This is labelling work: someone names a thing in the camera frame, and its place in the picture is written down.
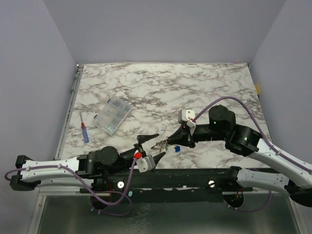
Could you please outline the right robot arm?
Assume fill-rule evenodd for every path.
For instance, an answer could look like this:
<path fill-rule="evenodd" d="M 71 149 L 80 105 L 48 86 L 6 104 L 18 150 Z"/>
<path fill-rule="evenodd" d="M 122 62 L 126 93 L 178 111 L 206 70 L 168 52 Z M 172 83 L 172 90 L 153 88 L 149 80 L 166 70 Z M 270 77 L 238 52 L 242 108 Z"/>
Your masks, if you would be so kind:
<path fill-rule="evenodd" d="M 233 174 L 224 178 L 225 187 L 254 187 L 288 195 L 305 207 L 312 205 L 312 166 L 270 143 L 254 129 L 236 123 L 234 112 L 222 105 L 209 110 L 209 123 L 196 124 L 195 117 L 179 113 L 178 130 L 166 139 L 168 145 L 194 148 L 204 141 L 224 141 L 230 152 L 266 164 L 276 172 L 265 173 L 232 167 Z"/>

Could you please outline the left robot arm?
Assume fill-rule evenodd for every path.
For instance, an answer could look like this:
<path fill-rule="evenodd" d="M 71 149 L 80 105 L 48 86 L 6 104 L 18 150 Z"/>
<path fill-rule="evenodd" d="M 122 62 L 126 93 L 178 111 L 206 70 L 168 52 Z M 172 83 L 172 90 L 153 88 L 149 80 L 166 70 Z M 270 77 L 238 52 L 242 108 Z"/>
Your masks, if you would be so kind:
<path fill-rule="evenodd" d="M 64 160 L 34 161 L 20 155 L 15 169 L 8 171 L 4 178 L 15 191 L 32 191 L 44 186 L 81 187 L 99 193 L 111 190 L 110 175 L 126 172 L 135 166 L 141 173 L 156 168 L 165 152 L 147 155 L 142 144 L 157 136 L 138 135 L 134 147 L 122 153 L 113 146 L 105 146 Z"/>

